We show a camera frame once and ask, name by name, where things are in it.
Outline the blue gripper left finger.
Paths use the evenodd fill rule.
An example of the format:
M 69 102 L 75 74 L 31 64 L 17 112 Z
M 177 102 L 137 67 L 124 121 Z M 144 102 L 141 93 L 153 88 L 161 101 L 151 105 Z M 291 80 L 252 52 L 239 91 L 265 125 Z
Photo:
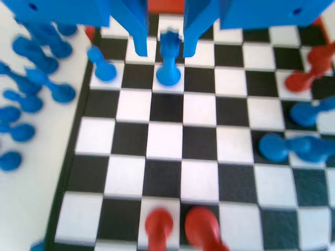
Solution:
M 148 1 L 111 1 L 110 14 L 132 36 L 136 54 L 139 56 L 148 56 Z

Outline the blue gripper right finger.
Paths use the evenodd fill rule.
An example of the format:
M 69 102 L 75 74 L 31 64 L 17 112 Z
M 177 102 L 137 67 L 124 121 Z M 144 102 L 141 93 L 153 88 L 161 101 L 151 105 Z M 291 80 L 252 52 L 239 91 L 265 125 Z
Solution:
M 186 0 L 184 8 L 184 57 L 193 57 L 198 39 L 219 18 L 219 1 Z

